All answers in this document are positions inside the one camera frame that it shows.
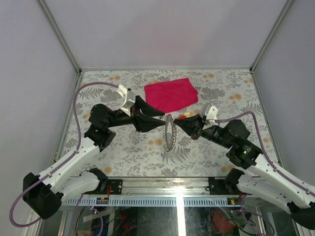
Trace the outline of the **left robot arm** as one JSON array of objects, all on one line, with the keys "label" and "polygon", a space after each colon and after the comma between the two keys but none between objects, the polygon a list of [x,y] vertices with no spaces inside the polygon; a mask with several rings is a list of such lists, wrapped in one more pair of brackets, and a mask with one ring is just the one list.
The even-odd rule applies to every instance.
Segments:
[{"label": "left robot arm", "polygon": [[91,109],[90,127],[80,140],[79,147],[68,152],[51,167],[35,175],[27,174],[23,179],[23,201],[41,219],[48,219],[62,203],[79,194],[107,190],[107,176],[93,168],[81,177],[71,175],[89,158],[101,153],[115,138],[111,127],[132,124],[138,132],[148,132],[165,122],[159,117],[165,113],[147,104],[139,95],[135,96],[127,108],[111,110],[104,104],[96,104]]}]

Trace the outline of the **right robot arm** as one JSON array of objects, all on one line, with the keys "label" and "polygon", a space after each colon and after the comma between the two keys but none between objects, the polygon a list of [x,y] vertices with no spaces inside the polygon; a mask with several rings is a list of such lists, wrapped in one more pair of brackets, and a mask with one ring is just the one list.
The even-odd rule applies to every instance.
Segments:
[{"label": "right robot arm", "polygon": [[193,140],[202,137],[227,148],[227,158],[235,166],[265,179],[271,184],[269,191],[259,190],[257,196],[282,208],[299,225],[315,228],[315,187],[294,176],[273,162],[264,146],[256,146],[248,140],[249,130],[237,115],[227,119],[216,119],[214,125],[206,117],[195,115],[177,118],[174,123]]}]

